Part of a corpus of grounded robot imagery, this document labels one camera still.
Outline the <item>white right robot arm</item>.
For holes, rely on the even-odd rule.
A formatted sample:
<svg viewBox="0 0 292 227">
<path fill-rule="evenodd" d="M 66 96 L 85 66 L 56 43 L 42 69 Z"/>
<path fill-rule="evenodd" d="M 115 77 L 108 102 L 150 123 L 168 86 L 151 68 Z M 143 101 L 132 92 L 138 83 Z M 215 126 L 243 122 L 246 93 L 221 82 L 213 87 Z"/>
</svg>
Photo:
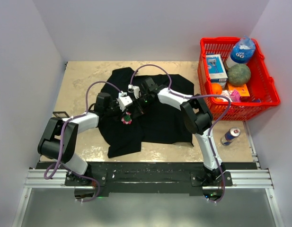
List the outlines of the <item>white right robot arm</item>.
<svg viewBox="0 0 292 227">
<path fill-rule="evenodd" d="M 221 181 L 222 186 L 225 187 L 225 167 L 212 135 L 213 116 L 203 96 L 199 94 L 185 95 L 165 85 L 158 86 L 151 78 L 143 81 L 142 88 L 144 93 L 140 91 L 138 86 L 129 84 L 128 92 L 132 93 L 138 101 L 143 99 L 146 103 L 150 96 L 162 104 L 167 104 L 181 111 L 187 130 L 196 137 L 201 149 L 206 182 L 215 186 Z"/>
</svg>

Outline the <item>black garment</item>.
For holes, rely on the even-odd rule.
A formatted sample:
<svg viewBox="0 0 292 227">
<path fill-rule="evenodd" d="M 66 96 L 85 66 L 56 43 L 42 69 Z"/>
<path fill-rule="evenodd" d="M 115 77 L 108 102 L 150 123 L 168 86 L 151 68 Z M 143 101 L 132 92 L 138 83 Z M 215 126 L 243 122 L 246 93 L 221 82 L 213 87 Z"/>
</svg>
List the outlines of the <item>black garment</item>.
<svg viewBox="0 0 292 227">
<path fill-rule="evenodd" d="M 134 70 L 130 67 L 115 69 L 108 78 L 122 91 L 127 90 Z M 171 89 L 186 95 L 194 94 L 194 84 L 179 74 L 171 74 Z M 168 85 L 167 75 L 137 76 L 133 84 L 141 87 L 141 83 L 148 77 L 153 77 L 157 85 Z M 177 142 L 192 145 L 192 134 L 186 129 L 180 110 L 169 105 L 153 102 L 146 113 L 131 124 L 124 124 L 113 117 L 100 118 L 99 131 L 109 144 L 108 157 L 118 157 L 141 151 L 142 142 L 174 144 Z"/>
</svg>

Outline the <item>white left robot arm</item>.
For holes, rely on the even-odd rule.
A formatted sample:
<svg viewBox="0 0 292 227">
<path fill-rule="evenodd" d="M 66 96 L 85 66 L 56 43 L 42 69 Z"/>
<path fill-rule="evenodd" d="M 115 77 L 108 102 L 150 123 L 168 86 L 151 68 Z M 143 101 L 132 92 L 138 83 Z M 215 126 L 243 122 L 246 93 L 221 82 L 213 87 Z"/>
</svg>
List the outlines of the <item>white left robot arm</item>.
<svg viewBox="0 0 292 227">
<path fill-rule="evenodd" d="M 99 93 L 92 108 L 86 105 L 86 110 L 77 116 L 65 118 L 52 117 L 37 146 L 37 152 L 55 161 L 44 172 L 44 179 L 52 179 L 60 166 L 68 171 L 68 177 L 74 178 L 81 185 L 98 185 L 93 178 L 90 164 L 75 154 L 78 134 L 97 128 L 102 118 L 120 116 L 126 113 L 132 99 L 126 92 L 119 92 L 113 99 L 108 93 Z"/>
</svg>

